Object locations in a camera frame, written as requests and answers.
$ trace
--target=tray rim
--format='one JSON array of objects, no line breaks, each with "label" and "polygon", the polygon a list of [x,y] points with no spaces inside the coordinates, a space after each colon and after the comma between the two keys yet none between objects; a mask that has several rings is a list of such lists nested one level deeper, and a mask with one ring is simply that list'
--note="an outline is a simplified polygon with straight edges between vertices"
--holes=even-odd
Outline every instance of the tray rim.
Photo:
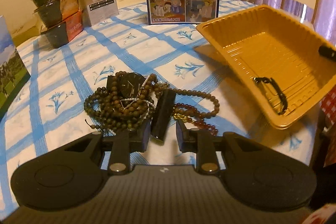
[{"label": "tray rim", "polygon": [[[270,105],[269,101],[267,98],[262,95],[260,92],[260,89],[253,83],[252,78],[246,78],[246,77],[241,77],[240,70],[238,70],[235,66],[235,62],[231,58],[231,56],[225,52],[223,52],[223,47],[219,45],[218,42],[216,42],[211,35],[208,33],[204,32],[204,28],[207,27],[208,25],[212,24],[213,22],[216,21],[221,21],[226,18],[230,18],[232,16],[236,16],[239,14],[244,14],[247,12],[250,12],[252,10],[260,10],[260,9],[269,9],[272,10],[273,12],[291,20],[295,25],[297,25],[299,28],[305,28],[308,32],[310,32],[312,35],[314,35],[318,40],[321,41],[321,45],[327,45],[328,47],[332,48],[333,50],[336,51],[336,47],[334,47],[332,44],[330,44],[324,37],[322,37],[320,34],[312,31],[309,27],[307,27],[304,24],[301,24],[299,21],[295,20],[294,18],[290,17],[290,15],[287,15],[280,10],[277,10],[271,6],[262,4],[262,5],[257,5],[251,8],[243,9],[235,13],[231,13],[219,18],[215,18],[212,20],[209,20],[207,22],[203,22],[199,25],[196,26],[196,30],[200,32],[201,35],[204,36],[204,38],[211,44],[213,45],[216,50],[221,54],[221,56],[226,60],[230,68],[235,72],[235,74],[238,76],[238,78],[242,81],[242,83],[246,86],[246,88],[249,90],[251,93],[253,99],[257,102],[259,105],[261,111],[265,115],[265,117],[268,119],[269,123],[277,129],[286,129],[290,127],[293,123],[295,123],[297,120],[299,120],[301,117],[303,117],[310,109],[312,109],[313,106],[318,104],[322,100],[322,98],[332,89],[333,86],[336,85],[336,75],[334,75],[319,91],[317,91],[312,97],[310,97],[307,101],[305,101],[302,105],[297,107],[295,111],[290,113],[287,116],[281,116],[276,114],[274,111],[273,107]],[[302,111],[301,109],[305,107],[308,107],[308,111]]]}]

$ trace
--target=watch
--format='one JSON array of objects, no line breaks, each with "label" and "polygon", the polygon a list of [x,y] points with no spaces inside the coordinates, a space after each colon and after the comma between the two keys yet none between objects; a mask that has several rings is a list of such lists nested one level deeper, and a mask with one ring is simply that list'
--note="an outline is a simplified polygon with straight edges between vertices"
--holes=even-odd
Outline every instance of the watch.
[{"label": "watch", "polygon": [[146,78],[142,75],[130,72],[119,77],[119,90],[124,98],[135,98],[145,82]]}]

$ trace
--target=blue and white tablecloth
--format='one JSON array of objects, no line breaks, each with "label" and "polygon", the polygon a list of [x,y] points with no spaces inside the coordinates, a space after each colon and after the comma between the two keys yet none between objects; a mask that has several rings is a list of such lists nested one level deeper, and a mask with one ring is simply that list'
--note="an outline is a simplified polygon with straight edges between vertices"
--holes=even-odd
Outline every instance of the blue and white tablecloth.
[{"label": "blue and white tablecloth", "polygon": [[[239,0],[220,0],[219,15],[251,6]],[[220,133],[234,131],[309,163],[318,107],[289,129],[276,130],[227,66],[193,49],[206,43],[195,25],[149,26],[146,3],[119,12],[117,17],[86,28],[59,49],[50,48],[42,37],[18,48],[31,79],[0,123],[0,219],[17,207],[9,183],[14,170],[90,133],[83,101],[106,85],[108,75],[120,70],[155,73],[176,88],[211,93],[220,102],[220,112],[209,123]],[[198,97],[177,96],[176,101],[200,111],[213,110],[209,100]],[[131,159],[159,165],[196,161],[193,153],[179,152],[173,120],[163,146],[150,141],[145,153],[133,153]]]}]

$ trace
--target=red label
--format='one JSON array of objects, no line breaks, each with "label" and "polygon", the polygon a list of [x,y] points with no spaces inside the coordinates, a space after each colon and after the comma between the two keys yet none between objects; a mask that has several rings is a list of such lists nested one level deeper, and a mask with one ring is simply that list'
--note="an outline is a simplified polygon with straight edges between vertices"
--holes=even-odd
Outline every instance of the red label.
[{"label": "red label", "polygon": [[70,42],[76,35],[83,31],[82,12],[78,11],[74,15],[68,17],[65,22],[67,24],[67,35]]}]

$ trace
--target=screw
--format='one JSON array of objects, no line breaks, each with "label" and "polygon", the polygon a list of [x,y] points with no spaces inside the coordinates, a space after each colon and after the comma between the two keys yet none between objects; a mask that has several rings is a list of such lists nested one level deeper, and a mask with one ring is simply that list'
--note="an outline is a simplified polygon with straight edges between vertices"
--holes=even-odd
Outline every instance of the screw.
[{"label": "screw", "polygon": [[218,165],[212,162],[208,162],[206,164],[202,164],[201,168],[206,172],[214,172],[218,169]]},{"label": "screw", "polygon": [[110,170],[113,171],[113,172],[121,172],[125,169],[126,169],[126,165],[124,165],[120,162],[117,162],[117,163],[114,163],[114,164],[110,165]]}]

